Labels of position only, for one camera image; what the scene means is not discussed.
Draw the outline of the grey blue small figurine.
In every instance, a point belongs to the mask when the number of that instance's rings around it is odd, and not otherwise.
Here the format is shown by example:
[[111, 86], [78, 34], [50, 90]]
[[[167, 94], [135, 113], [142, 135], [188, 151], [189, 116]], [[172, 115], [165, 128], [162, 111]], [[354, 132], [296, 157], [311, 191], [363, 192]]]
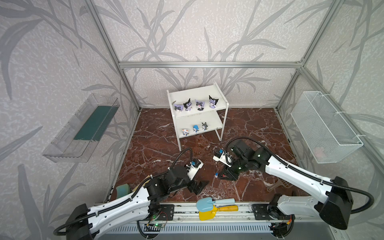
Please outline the grey blue small figurine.
[[206, 131], [208, 129], [208, 124], [202, 123], [202, 129], [203, 129], [203, 131]]

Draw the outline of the pink white small figurine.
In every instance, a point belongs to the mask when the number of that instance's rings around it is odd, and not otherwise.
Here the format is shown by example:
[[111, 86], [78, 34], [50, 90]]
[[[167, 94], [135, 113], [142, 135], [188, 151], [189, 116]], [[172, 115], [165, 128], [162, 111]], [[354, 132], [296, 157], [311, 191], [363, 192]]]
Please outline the pink white small figurine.
[[184, 137], [188, 136], [189, 135], [189, 130], [182, 129], [182, 134], [183, 134]]

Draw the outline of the black-headed purple figurine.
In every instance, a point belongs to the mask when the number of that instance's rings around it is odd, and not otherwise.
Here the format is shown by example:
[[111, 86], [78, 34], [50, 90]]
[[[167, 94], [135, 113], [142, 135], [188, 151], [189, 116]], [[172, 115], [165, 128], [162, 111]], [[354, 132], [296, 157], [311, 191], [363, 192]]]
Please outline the black-headed purple figurine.
[[185, 103], [183, 103], [183, 106], [184, 106], [184, 109], [186, 112], [189, 112], [192, 110], [192, 101], [191, 99], [188, 99], [188, 101], [186, 101]]

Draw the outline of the black white red figurine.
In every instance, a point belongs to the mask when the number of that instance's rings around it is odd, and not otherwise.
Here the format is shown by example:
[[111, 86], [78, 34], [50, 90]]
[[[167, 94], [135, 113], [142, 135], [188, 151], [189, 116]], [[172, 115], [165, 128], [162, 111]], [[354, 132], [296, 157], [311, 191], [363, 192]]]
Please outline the black white red figurine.
[[210, 95], [209, 95], [209, 103], [210, 103], [210, 108], [211, 109], [215, 109], [217, 107], [217, 103], [218, 103], [219, 99], [215, 99], [215, 98], [212, 98]]

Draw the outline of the black eared purple figurine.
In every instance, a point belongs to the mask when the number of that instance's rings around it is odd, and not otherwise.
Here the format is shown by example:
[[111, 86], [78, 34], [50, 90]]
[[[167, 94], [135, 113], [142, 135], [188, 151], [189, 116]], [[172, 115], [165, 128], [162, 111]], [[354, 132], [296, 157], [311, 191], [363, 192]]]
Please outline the black eared purple figurine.
[[174, 110], [176, 112], [182, 112], [184, 109], [184, 105], [183, 104], [174, 104]]

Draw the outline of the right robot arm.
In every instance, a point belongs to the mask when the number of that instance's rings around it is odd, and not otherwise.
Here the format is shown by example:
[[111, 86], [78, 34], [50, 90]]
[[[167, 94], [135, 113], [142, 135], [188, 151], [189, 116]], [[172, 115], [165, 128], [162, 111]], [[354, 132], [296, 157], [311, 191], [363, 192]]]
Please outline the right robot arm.
[[[246, 140], [259, 148], [253, 150]], [[270, 216], [274, 218], [279, 215], [319, 217], [336, 229], [346, 230], [352, 214], [368, 210], [375, 202], [372, 194], [349, 187], [343, 178], [330, 179], [304, 170], [252, 138], [231, 139], [223, 149], [214, 151], [213, 159], [225, 165], [217, 174], [221, 180], [236, 181], [241, 173], [258, 170], [309, 194], [307, 197], [276, 194], [269, 206]]]

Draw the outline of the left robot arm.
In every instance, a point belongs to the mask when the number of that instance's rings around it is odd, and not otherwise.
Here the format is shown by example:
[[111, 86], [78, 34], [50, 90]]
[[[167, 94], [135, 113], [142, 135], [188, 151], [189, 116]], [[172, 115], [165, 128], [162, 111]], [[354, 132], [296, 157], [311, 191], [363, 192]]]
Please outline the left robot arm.
[[150, 175], [134, 192], [112, 202], [90, 208], [86, 204], [77, 206], [53, 234], [68, 240], [97, 240], [114, 228], [159, 215], [160, 203], [172, 193], [188, 189], [195, 195], [200, 194], [208, 182], [195, 181], [195, 175], [204, 164], [193, 155], [189, 160], [185, 166], [173, 162], [166, 172]]

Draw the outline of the blue-capped small figurine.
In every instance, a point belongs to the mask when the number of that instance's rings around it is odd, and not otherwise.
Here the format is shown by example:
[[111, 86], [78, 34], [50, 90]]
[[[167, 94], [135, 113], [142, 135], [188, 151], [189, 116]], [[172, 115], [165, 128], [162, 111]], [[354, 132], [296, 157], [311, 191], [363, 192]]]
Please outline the blue-capped small figurine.
[[198, 125], [193, 125], [193, 131], [195, 132], [195, 133], [198, 133], [199, 132], [199, 126]]

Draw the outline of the purple pale figurine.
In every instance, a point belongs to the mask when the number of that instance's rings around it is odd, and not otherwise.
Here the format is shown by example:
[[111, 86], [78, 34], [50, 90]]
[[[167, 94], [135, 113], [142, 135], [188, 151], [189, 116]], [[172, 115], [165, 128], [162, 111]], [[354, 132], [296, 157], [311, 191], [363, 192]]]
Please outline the purple pale figurine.
[[205, 101], [195, 100], [198, 111], [203, 111], [205, 108]]

